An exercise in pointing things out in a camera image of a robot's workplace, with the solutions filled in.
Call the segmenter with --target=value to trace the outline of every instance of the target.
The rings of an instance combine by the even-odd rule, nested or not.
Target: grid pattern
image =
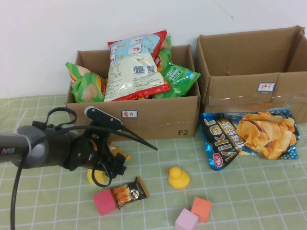
[[[0,99],[0,130],[12,133],[16,124],[45,121],[48,111],[64,106],[66,96]],[[51,122],[67,121],[59,112]],[[237,157],[220,172],[208,165],[200,128],[194,138],[151,140],[158,152],[132,141],[116,145],[132,159],[113,186],[140,176],[151,197],[99,217],[87,170],[69,172],[60,167],[24,170],[16,204],[18,230],[173,230],[183,208],[191,209],[194,197],[213,205],[207,224],[198,230],[305,230],[307,229],[307,124],[299,125],[298,160]],[[184,190],[167,182],[167,170],[179,166],[191,176]],[[0,230],[9,229],[12,186],[17,168],[0,164]]]

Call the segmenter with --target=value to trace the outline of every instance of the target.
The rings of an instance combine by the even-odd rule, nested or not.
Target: orange cube
[[[211,209],[211,202],[195,197],[191,212],[199,217],[199,222],[207,223]]]

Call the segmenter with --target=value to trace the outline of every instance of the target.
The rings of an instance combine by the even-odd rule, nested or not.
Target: white wall
[[[0,98],[68,90],[77,50],[167,29],[173,45],[199,34],[307,26],[306,0],[1,0]]]

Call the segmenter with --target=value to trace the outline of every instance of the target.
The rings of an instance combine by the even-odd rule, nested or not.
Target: green chip bag
[[[69,62],[65,65],[71,75],[71,92],[77,103],[103,102],[105,100],[106,85],[102,77]]]
[[[201,75],[174,64],[169,64],[161,74],[171,86],[171,90],[155,94],[154,98],[156,99],[185,96]]]
[[[158,72],[164,70],[172,62],[172,43],[171,37],[167,37],[162,43],[161,50],[158,56],[154,59],[155,65],[158,68]]]

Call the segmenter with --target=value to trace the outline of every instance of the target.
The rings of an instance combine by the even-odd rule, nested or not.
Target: empty cardboard box
[[[174,46],[173,63],[194,71],[190,45]],[[110,51],[78,51],[76,64],[107,78]],[[84,110],[94,106],[118,119],[144,139],[190,138],[195,134],[200,105],[198,84],[192,87],[186,97],[147,99],[96,103],[75,103],[71,86],[66,106],[77,112],[74,125],[88,125],[90,120]],[[124,140],[111,135],[110,140]]]
[[[304,28],[201,35],[196,63],[202,112],[289,109],[307,122]]]

